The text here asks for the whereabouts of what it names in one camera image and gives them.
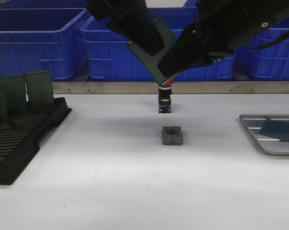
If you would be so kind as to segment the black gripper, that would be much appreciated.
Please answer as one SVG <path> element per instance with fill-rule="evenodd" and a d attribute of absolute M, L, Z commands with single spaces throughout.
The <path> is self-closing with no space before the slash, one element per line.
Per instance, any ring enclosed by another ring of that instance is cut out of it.
<path fill-rule="evenodd" d="M 153 23 L 144 0 L 89 0 L 87 11 L 100 22 L 109 18 L 107 28 L 128 38 L 149 55 L 164 48 L 162 36 Z"/>
<path fill-rule="evenodd" d="M 198 22 L 184 28 L 174 47 L 158 63 L 169 78 L 208 67 L 255 36 L 289 17 L 289 0 L 198 0 Z"/>

